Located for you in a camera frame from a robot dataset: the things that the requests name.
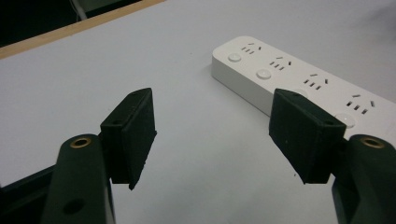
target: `white table surface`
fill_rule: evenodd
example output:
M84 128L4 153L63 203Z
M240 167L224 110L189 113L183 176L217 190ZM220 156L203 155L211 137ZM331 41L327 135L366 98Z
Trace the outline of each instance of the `white table surface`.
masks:
M151 87L158 135L118 223L337 223L331 186L303 185L269 119L210 76L212 50L251 35L396 102L392 0L167 0L0 61L0 183Z

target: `wooden table edge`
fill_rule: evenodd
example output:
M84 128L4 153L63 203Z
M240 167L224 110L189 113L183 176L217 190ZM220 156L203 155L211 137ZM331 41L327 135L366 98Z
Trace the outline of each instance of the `wooden table edge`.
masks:
M143 8L154 6L154 5L159 4L163 1L164 0L142 0L140 2L131 4L129 6L121 7L121 8L109 11L107 13L101 14L99 16L89 18L85 21L79 21L79 22L73 23L71 25L59 28L57 30L50 31L43 35L37 35L37 36L31 37L29 39L25 39L20 42L17 42L15 44L11 44L11 45L2 47L2 48L0 48L0 59L4 59L6 57L24 52L28 49L37 48L39 46L48 44L55 40L64 38L66 36L70 36L70 35L79 33L81 31L88 30L92 27L106 23L108 21L113 21L117 18L131 14L131 13L141 10Z

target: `white power strip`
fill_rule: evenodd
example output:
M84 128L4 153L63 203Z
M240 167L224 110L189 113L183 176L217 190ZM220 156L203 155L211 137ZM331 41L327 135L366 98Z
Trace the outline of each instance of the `white power strip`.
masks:
M396 104L250 36L213 51L212 76L270 116L276 88L296 91L346 126L396 146Z

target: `brass screw hole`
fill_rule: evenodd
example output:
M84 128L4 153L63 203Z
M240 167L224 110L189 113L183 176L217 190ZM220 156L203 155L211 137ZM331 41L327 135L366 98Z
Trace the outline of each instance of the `brass screw hole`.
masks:
M74 140L70 144L70 147L72 147L72 148L82 148L82 147L85 147L85 146L89 145L90 143L91 143L91 138L81 137L81 138L78 138L78 139Z
M374 148L383 148L385 145L372 137L363 137L361 138L361 142L366 145L367 147L374 147Z

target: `electrical outlet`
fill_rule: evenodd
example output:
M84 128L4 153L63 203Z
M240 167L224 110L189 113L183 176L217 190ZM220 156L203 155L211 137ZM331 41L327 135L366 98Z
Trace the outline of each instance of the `electrical outlet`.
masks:
M250 36L213 51L212 76L271 116L276 88L307 97L346 126L396 146L396 104Z

